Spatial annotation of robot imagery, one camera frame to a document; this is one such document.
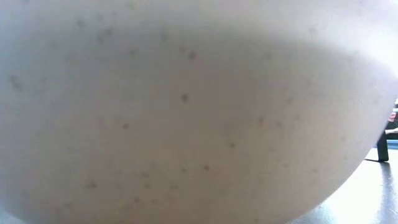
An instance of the white bowl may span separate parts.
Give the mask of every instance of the white bowl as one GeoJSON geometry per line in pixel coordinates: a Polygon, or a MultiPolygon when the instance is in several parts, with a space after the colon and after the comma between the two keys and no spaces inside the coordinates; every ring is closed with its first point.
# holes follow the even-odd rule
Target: white bowl
{"type": "Polygon", "coordinates": [[[283,223],[396,97],[392,1],[6,1],[0,201],[31,223],[283,223]]]}

